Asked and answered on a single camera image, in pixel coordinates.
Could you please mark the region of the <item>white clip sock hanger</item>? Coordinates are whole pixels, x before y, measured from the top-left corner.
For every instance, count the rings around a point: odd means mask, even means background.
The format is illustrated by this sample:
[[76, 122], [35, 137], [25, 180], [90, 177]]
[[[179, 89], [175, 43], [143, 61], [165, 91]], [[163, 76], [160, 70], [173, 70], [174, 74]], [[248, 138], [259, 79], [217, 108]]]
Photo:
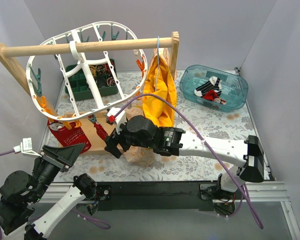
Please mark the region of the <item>white clip sock hanger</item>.
[[[110, 41], [105, 41], [99, 33], [101, 26], [117, 27], [125, 31], [126, 38], [118, 40], [117, 35], [112, 35]], [[36, 108], [47, 118], [60, 122], [73, 122], [86, 118], [107, 108], [112, 108], [128, 99], [136, 96], [145, 84], [148, 68], [145, 66], [141, 69], [142, 79], [137, 88], [130, 94], [124, 94], [108, 56], [109, 51], [133, 50], [137, 57], [141, 57], [144, 64], [147, 64], [147, 58], [144, 49], [148, 45], [148, 39], [138, 39], [135, 33], [127, 26], [113, 21], [98, 21], [85, 26], [72, 29], [65, 33], [53, 36], [40, 45], [25, 46], [17, 49], [19, 56], [28, 56], [26, 66], [26, 80], [28, 83], [31, 99]], [[65, 85], [69, 92], [70, 102], [74, 109], [72, 117], [60, 116], [49, 110], [48, 103], [44, 101], [41, 89], [41, 75], [35, 74], [32, 69], [32, 63], [36, 56], [55, 55], [59, 62], [60, 71], [65, 80]], [[120, 94], [120, 99], [104, 104], [102, 96], [97, 87], [93, 74], [90, 70], [91, 65], [108, 64], [111, 74], [114, 78], [115, 85]], [[93, 99], [97, 108], [81, 114], [71, 89], [69, 77], [82, 70], [92, 92]]]

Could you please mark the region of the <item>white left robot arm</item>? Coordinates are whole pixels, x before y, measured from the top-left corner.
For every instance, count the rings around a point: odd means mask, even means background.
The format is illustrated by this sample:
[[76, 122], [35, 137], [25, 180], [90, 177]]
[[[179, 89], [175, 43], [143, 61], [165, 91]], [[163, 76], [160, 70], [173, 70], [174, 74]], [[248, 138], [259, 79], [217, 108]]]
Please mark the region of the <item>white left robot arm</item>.
[[74, 176], [66, 193], [44, 215], [29, 223], [38, 203], [60, 172], [67, 172], [85, 148], [83, 143], [66, 147], [44, 145], [40, 153], [25, 150], [35, 157], [32, 173], [12, 172], [0, 187], [0, 240], [46, 240], [57, 224], [83, 200], [96, 196], [97, 183], [86, 173]]

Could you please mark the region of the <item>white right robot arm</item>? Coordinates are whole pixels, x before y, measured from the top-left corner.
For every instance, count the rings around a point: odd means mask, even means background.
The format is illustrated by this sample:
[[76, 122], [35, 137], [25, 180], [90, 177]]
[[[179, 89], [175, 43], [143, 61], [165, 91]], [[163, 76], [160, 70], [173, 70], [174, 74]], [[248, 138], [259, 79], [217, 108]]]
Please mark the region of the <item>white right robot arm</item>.
[[130, 147], [151, 149], [154, 153], [170, 156], [195, 156], [232, 164], [227, 173], [218, 177], [216, 192], [227, 199], [245, 183], [262, 183], [264, 177], [264, 150], [259, 138], [249, 135], [246, 140], [226, 140], [208, 137], [202, 141], [196, 134], [176, 127], [158, 127], [142, 115], [131, 119], [106, 117], [115, 125], [105, 138], [105, 150], [116, 158]]

